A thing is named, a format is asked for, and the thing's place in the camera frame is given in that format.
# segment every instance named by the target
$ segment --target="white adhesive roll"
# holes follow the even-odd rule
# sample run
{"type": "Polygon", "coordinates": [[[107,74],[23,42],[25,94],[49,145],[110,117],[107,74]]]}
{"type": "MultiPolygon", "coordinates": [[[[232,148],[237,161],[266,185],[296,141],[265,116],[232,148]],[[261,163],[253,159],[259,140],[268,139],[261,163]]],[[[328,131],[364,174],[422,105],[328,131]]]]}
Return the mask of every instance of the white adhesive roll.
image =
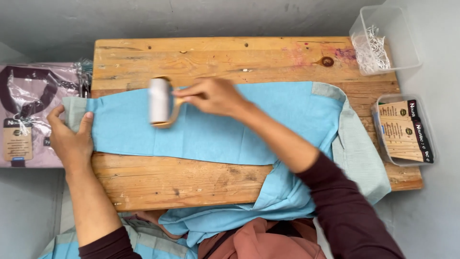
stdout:
{"type": "Polygon", "coordinates": [[[150,123],[165,122],[169,119],[169,81],[163,78],[150,79],[149,105],[150,123]]]}

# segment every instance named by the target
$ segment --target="wooden tabletop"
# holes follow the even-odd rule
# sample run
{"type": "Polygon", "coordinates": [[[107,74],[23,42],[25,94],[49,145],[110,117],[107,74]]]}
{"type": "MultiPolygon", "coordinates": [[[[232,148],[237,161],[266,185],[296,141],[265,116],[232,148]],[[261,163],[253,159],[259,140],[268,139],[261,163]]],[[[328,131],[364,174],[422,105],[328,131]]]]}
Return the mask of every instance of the wooden tabletop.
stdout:
{"type": "MultiPolygon", "coordinates": [[[[168,76],[174,86],[188,86],[194,78],[207,76],[225,77],[235,83],[330,83],[347,94],[375,145],[370,107],[382,94],[399,93],[394,73],[361,76],[349,37],[96,41],[93,98],[145,88],[149,79],[157,76],[168,76]]],[[[254,202],[272,169],[271,165],[108,153],[95,153],[92,164],[120,212],[254,202]]],[[[418,167],[385,163],[385,168],[393,191],[423,187],[418,167]]]]}

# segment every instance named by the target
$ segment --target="white string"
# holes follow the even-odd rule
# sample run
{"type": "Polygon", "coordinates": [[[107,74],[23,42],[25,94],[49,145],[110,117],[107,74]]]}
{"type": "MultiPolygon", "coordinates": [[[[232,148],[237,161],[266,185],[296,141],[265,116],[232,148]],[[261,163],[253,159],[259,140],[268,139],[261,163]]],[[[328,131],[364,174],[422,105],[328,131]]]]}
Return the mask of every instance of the white string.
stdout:
{"type": "Polygon", "coordinates": [[[365,34],[351,36],[351,42],[356,51],[356,61],[360,70],[365,74],[372,75],[376,74],[379,69],[391,68],[390,60],[384,49],[385,36],[378,37],[378,33],[379,28],[372,25],[366,29],[365,34]]]}
{"type": "Polygon", "coordinates": [[[24,136],[27,136],[30,131],[29,129],[27,129],[26,125],[24,124],[24,122],[21,120],[21,118],[19,119],[16,119],[16,116],[19,116],[19,113],[15,114],[13,116],[13,119],[17,121],[17,123],[19,124],[19,131],[24,135],[24,136]]]}

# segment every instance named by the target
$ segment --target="wood knot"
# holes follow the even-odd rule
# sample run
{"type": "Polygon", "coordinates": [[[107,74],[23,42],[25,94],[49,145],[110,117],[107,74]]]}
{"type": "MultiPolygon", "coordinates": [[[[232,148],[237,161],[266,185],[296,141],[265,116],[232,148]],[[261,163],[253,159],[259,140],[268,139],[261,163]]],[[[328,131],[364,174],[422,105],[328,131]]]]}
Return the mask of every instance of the wood knot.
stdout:
{"type": "Polygon", "coordinates": [[[321,59],[321,64],[322,64],[323,66],[329,67],[329,66],[334,65],[334,60],[333,60],[332,58],[330,58],[330,57],[323,57],[323,58],[321,59]]]}

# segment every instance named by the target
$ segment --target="person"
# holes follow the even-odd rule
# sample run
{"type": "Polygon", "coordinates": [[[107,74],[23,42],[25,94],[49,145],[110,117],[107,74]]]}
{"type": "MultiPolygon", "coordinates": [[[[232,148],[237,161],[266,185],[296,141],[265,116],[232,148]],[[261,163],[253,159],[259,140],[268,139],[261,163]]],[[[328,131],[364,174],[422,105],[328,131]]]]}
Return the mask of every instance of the person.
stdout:
{"type": "MultiPolygon", "coordinates": [[[[244,99],[232,82],[222,78],[198,78],[173,92],[199,110],[230,116],[258,134],[292,173],[311,189],[319,224],[332,254],[339,259],[402,259],[404,255],[386,231],[373,207],[334,162],[290,129],[244,99]]],[[[59,119],[63,106],[48,116],[51,147],[66,171],[73,202],[76,234],[82,259],[139,259],[128,233],[95,177],[91,166],[94,114],[87,112],[78,133],[59,119]]],[[[166,210],[136,212],[139,218],[158,224],[166,210]]],[[[160,225],[170,238],[172,235],[160,225]]],[[[199,259],[325,258],[316,244],[311,219],[267,221],[254,219],[244,226],[219,233],[198,247],[199,259]]]]}

